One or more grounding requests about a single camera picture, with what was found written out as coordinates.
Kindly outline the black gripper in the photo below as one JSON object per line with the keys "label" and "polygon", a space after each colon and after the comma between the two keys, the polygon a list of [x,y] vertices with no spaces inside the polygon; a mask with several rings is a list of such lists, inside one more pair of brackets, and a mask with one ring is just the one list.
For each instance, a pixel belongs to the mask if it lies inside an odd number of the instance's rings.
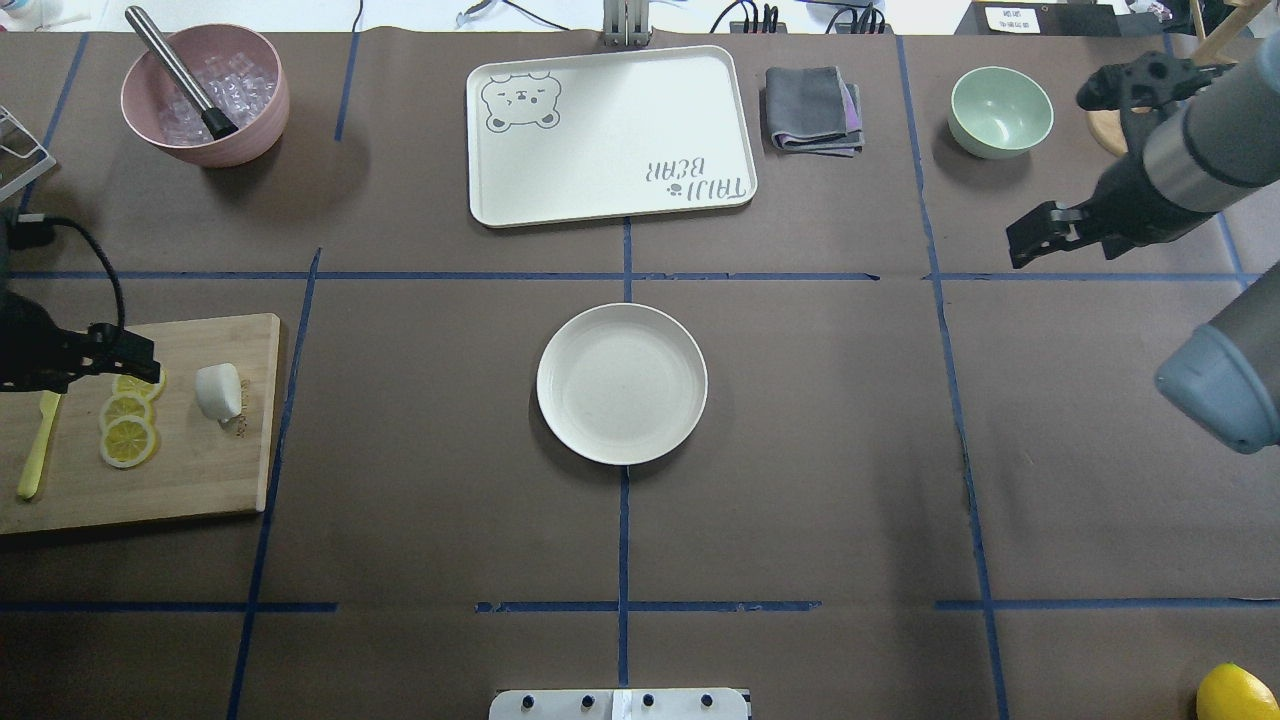
{"label": "black gripper", "polygon": [[1212,214],[1185,209],[1156,190],[1142,161],[1126,155],[1101,177],[1093,195],[1076,206],[1044,201],[1006,228],[1012,269],[1066,252],[1080,241],[1105,251],[1170,243],[1203,225]]}

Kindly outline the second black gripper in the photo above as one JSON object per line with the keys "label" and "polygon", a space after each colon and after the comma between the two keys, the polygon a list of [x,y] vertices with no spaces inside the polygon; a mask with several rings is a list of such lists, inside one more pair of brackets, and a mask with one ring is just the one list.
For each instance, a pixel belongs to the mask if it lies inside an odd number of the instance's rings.
{"label": "second black gripper", "polygon": [[[90,338],[90,356],[82,343]],[[64,331],[37,302],[3,293],[1,391],[65,393],[70,383],[96,374],[127,375],[156,384],[161,364],[154,342],[119,325],[95,323],[88,336]]]}

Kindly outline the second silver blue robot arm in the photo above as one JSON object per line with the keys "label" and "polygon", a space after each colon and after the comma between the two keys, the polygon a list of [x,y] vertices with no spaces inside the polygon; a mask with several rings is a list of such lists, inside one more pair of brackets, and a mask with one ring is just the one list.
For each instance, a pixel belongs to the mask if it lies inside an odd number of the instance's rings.
{"label": "second silver blue robot arm", "polygon": [[[60,328],[36,301],[9,288],[12,255],[50,245],[56,228],[79,234],[97,258],[111,284],[116,319],[84,332]],[[163,366],[154,342],[125,329],[125,301],[120,278],[97,240],[79,223],[46,214],[3,210],[1,241],[1,391],[64,395],[87,375],[128,375],[156,384]]]}

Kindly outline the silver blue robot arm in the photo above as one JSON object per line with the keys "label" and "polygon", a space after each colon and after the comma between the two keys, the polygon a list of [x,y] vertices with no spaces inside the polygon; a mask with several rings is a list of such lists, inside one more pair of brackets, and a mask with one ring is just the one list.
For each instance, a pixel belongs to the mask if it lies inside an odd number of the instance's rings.
{"label": "silver blue robot arm", "polygon": [[[1277,55],[1270,36],[1234,65],[1148,51],[1093,72],[1076,105],[1116,111],[1126,149],[1087,200],[1041,202],[1007,227],[1011,265],[1092,245],[1114,260],[1174,243],[1275,186]],[[1155,387],[1219,443],[1249,455],[1277,445],[1277,268],[1247,274],[1234,240],[1222,243],[1236,297],[1161,363]]]}

